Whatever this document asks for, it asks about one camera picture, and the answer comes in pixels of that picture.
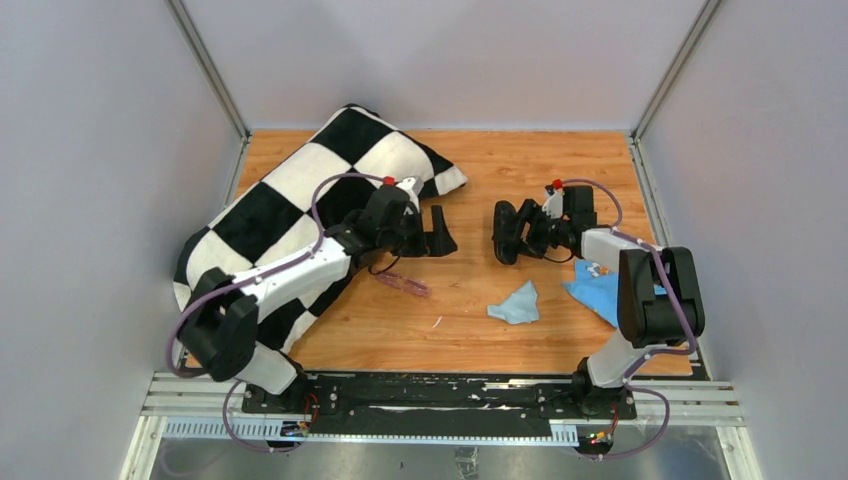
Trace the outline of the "light blue cleaning cloth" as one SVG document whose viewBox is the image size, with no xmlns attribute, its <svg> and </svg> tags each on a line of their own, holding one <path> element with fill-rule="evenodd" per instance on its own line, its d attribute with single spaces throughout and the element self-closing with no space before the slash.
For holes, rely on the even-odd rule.
<svg viewBox="0 0 848 480">
<path fill-rule="evenodd" d="M 533 323 L 540 319 L 537 299 L 535 285 L 528 280 L 501 303 L 488 305 L 486 313 L 489 317 L 503 320 L 510 325 Z"/>
</svg>

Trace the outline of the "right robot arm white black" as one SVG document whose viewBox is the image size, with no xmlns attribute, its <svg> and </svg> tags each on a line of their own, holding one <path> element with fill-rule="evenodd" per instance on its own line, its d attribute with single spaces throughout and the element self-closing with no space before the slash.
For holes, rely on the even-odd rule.
<svg viewBox="0 0 848 480">
<path fill-rule="evenodd" d="M 544 260 L 548 250 L 562 247 L 617 274 L 617 331 L 571 377 L 572 406 L 589 418 L 622 396 L 651 358 L 696 352 L 706 326 L 692 252 L 623 232 L 618 201 L 615 221 L 600 223 L 594 202 L 599 187 L 588 179 L 555 180 L 546 185 L 543 203 L 501 200 L 494 206 L 492 236 L 495 257 L 504 265 L 521 256 Z"/>
</svg>

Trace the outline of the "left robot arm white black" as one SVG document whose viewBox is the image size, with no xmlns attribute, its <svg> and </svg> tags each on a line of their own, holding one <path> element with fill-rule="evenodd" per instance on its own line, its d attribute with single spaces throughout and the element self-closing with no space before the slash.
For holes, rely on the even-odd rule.
<svg viewBox="0 0 848 480">
<path fill-rule="evenodd" d="M 417 258 L 456 252 L 441 206 L 432 206 L 431 218 L 427 231 L 415 193 L 383 185 L 364 208 L 294 254 L 233 275 L 207 270 L 174 338 L 213 380 L 253 384 L 279 411 L 296 412 L 306 400 L 305 375 L 285 353 L 260 341 L 260 323 L 288 302 L 371 267 L 383 253 Z"/>
</svg>

